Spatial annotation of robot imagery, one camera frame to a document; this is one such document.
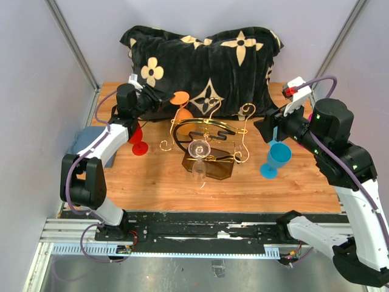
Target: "wooden table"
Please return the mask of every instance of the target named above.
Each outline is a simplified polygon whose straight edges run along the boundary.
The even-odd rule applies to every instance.
[[[99,100],[116,90],[119,83],[104,83]],[[281,94],[281,83],[269,86],[273,101],[287,103]],[[100,108],[99,118],[109,120],[115,96]],[[306,106],[306,115],[310,106]],[[231,122],[243,128],[244,122]],[[100,125],[96,120],[92,125]],[[253,126],[246,145],[250,159],[234,166],[232,177],[223,181],[208,179],[205,186],[195,183],[191,173],[181,165],[184,153],[176,145],[163,152],[159,143],[169,137],[169,121],[149,122],[144,126],[143,141],[149,150],[134,156],[132,145],[123,145],[112,168],[105,168],[108,196],[119,207],[128,210],[224,211],[224,212],[340,212],[334,189],[315,166],[313,156],[294,141],[285,143],[292,149],[291,161],[279,171],[276,179],[264,179],[259,172],[266,162],[269,146]]]

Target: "black pillow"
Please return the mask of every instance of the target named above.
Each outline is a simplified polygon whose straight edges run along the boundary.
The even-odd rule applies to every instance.
[[[162,91],[188,92],[187,109],[195,117],[210,114],[210,97],[222,99],[215,117],[239,116],[247,102],[255,104],[256,116],[275,107],[267,86],[273,57],[283,44],[269,29],[228,30],[201,41],[190,35],[134,26],[120,42],[130,49],[138,82]],[[143,118],[172,118],[176,109],[171,105]]]

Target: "blue cloth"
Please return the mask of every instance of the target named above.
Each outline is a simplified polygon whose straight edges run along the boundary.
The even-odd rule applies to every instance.
[[[82,132],[77,136],[73,146],[69,150],[70,154],[77,154],[81,150],[85,149],[89,146],[99,135],[104,131],[105,127],[86,127],[82,130]],[[105,167],[112,167],[114,164],[114,159],[116,156],[113,156],[108,160]]]

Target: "gray floor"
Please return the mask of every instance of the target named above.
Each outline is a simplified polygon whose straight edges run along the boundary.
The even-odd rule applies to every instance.
[[[276,260],[226,259],[225,269],[212,259],[133,257],[121,264],[99,264],[83,256],[52,258],[41,291],[136,291],[136,292],[253,292],[315,291],[359,292],[365,287],[348,283],[332,262],[313,252],[295,268]]]

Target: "wall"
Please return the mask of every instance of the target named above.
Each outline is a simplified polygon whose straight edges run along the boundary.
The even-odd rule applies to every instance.
[[[378,172],[380,199],[389,216],[389,19],[387,0],[370,1],[327,74],[338,78],[334,98],[354,113],[351,140],[366,148]],[[319,87],[322,95],[327,85]]]
[[[93,92],[44,1],[0,2],[0,36],[0,283],[20,292]]]
[[[272,29],[285,47],[273,82],[313,78],[356,0],[57,0],[98,82],[125,81],[128,50],[119,43],[141,24],[203,39],[246,26]]]

